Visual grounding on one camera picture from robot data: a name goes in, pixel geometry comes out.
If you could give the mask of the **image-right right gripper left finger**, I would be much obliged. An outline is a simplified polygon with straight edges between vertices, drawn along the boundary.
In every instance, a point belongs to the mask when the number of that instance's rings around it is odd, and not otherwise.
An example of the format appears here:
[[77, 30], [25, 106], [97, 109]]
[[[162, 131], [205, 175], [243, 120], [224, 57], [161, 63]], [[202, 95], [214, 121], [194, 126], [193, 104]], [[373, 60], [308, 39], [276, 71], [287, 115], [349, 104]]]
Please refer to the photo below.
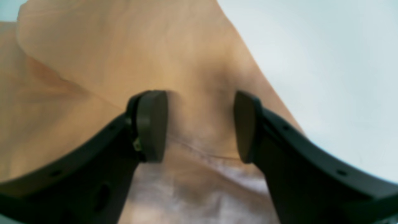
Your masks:
[[1, 183], [1, 214], [24, 224], [116, 224], [140, 163], [161, 163], [168, 123], [166, 91], [133, 96], [78, 149]]

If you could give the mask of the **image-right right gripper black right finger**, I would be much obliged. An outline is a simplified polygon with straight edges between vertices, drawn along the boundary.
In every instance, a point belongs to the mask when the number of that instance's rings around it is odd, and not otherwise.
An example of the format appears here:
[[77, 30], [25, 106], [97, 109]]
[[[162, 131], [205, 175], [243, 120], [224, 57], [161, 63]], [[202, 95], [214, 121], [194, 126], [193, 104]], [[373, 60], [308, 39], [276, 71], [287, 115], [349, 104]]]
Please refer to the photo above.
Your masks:
[[234, 98], [238, 152], [264, 175], [281, 224], [396, 224], [397, 184], [324, 152], [259, 98]]

